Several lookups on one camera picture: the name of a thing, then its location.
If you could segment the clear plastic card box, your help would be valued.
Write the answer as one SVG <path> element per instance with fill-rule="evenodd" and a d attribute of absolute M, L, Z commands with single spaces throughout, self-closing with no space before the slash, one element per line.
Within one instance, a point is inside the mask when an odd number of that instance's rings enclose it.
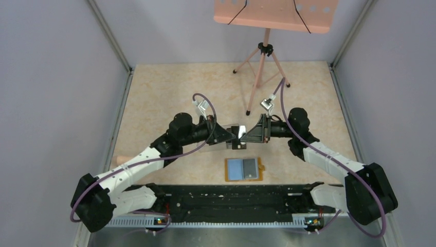
<path fill-rule="evenodd" d="M 240 140 L 245 133 L 246 127 L 238 123 L 218 126 L 212 141 L 205 144 L 199 151 L 245 150 L 247 149 L 247 144 Z"/>

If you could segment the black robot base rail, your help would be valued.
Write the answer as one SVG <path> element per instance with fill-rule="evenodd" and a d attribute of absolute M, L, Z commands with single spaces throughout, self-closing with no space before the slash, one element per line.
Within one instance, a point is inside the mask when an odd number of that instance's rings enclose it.
<path fill-rule="evenodd" d="M 295 217 L 322 220 L 326 214 L 345 212 L 314 204 L 310 189 L 319 183 L 227 186 L 155 184 L 165 196 L 150 209 L 128 214 L 134 217 L 140 214 L 158 217 L 158 224 L 168 226 L 171 222 L 291 222 Z"/>

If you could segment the orange leather card holder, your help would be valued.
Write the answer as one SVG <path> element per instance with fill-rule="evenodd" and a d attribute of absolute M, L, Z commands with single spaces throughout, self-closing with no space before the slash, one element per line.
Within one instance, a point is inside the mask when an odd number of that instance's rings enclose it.
<path fill-rule="evenodd" d="M 263 180 L 265 166 L 260 157 L 225 159 L 226 182 L 256 182 Z"/>

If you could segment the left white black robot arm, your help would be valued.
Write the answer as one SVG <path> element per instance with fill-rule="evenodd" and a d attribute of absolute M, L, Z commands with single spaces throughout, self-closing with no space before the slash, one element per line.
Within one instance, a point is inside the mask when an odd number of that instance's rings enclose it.
<path fill-rule="evenodd" d="M 231 142 L 238 136 L 220 126 L 216 116 L 200 117 L 193 123 L 188 113 L 178 113 L 167 131 L 141 153 L 124 164 L 105 173 L 86 174 L 78 182 L 71 201 L 70 220 L 82 222 L 91 232 L 104 228 L 113 218 L 140 209 L 158 213 L 165 206 L 165 194 L 155 184 L 130 187 L 146 175 L 167 167 L 176 159 L 189 155 L 183 147 Z"/>

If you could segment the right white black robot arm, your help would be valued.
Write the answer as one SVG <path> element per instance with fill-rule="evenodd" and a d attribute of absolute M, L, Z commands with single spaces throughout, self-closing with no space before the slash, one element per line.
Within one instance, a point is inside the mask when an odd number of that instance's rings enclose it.
<path fill-rule="evenodd" d="M 380 208 L 385 213 L 397 209 L 398 200 L 381 165 L 365 165 L 331 150 L 310 132 L 309 126 L 303 108 L 291 109 L 287 120 L 272 120 L 261 114 L 258 123 L 240 140 L 267 143 L 272 137 L 288 138 L 294 156 L 341 182 L 339 186 L 319 183 L 310 189 L 301 198 L 302 207 L 308 212 L 328 206 L 345 211 L 359 224 L 368 225 L 381 218 Z"/>

